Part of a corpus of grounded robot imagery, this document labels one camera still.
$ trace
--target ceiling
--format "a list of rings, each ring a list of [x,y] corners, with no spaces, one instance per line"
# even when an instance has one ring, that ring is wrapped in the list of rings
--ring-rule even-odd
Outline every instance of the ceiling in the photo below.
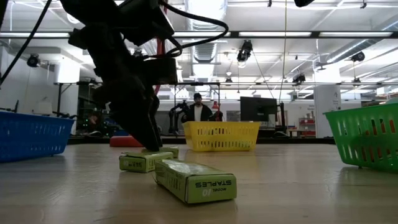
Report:
[[[308,7],[297,8],[293,0],[287,0],[287,30],[369,31],[377,29],[379,24],[397,14],[398,1],[396,0],[366,0],[366,2],[368,6],[365,9],[360,9],[362,0],[316,0]],[[41,0],[9,2],[1,31],[30,32],[44,3]],[[169,3],[185,9],[184,0],[169,0]],[[285,1],[273,0],[271,7],[267,7],[267,3],[268,1],[229,0],[224,21],[229,25],[230,30],[285,30]],[[73,28],[82,28],[82,24],[73,24],[68,21],[67,13],[62,9],[59,1],[53,2],[51,8],[39,32],[68,32]],[[168,12],[167,16],[175,30],[188,30],[186,18],[172,12]],[[11,40],[14,45],[22,45],[23,41]],[[293,69],[306,60],[314,60],[317,55],[330,54],[352,41],[354,39],[319,39],[318,41],[316,39],[252,39],[255,56],[252,54],[247,65],[238,69],[234,59],[243,39],[225,39],[218,44],[217,57],[213,61],[216,65],[210,80],[223,82],[228,71],[232,73],[232,77],[235,77],[234,82],[238,81],[238,75],[240,82],[254,82],[259,80],[262,74],[270,82],[280,82],[282,74],[290,80],[298,74],[298,71],[293,71]],[[131,48],[137,47],[132,43],[127,43],[127,45]],[[34,39],[29,46],[60,48],[80,61],[84,67],[82,76],[94,76],[91,71],[94,65],[90,56],[83,55],[81,49],[69,45],[66,39]],[[352,62],[339,62],[342,81],[351,81],[354,74],[365,77],[364,74],[372,74],[396,63],[397,49],[396,39],[386,39],[364,50],[366,59],[357,63],[355,69]],[[182,66],[184,80],[192,81],[195,75],[192,73],[192,57],[189,49],[178,58],[178,64]],[[306,74],[307,81],[312,79],[311,64],[312,62],[307,61],[300,67],[301,72]],[[398,67],[396,70],[388,70],[388,72],[369,77],[366,81],[379,82],[396,75],[398,75]]]

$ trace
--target man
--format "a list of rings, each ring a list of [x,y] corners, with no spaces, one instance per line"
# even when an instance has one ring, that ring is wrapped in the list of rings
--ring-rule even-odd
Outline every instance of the man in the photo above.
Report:
[[[192,104],[189,107],[188,113],[186,117],[184,116],[185,121],[208,121],[210,117],[213,115],[211,112],[210,108],[206,105],[204,105],[201,102],[201,94],[200,93],[195,93],[193,96],[193,100],[195,101],[194,104]]]

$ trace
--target cardboard box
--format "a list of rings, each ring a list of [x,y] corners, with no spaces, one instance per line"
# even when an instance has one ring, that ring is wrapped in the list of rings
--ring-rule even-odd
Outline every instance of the cardboard box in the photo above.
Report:
[[[143,149],[142,152],[150,152],[148,149]],[[172,146],[172,147],[162,147],[159,149],[159,152],[172,152],[174,158],[178,158],[178,147]]]
[[[121,170],[133,172],[150,172],[155,170],[156,161],[173,159],[171,152],[125,152],[124,154],[119,157],[119,167]]]
[[[185,203],[236,198],[233,174],[205,165],[164,159],[156,162],[156,181]]]

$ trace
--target monitor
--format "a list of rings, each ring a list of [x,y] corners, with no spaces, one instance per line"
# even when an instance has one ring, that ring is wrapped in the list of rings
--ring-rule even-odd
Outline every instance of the monitor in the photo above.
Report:
[[[268,121],[269,114],[277,121],[277,111],[276,99],[241,97],[241,121]]]

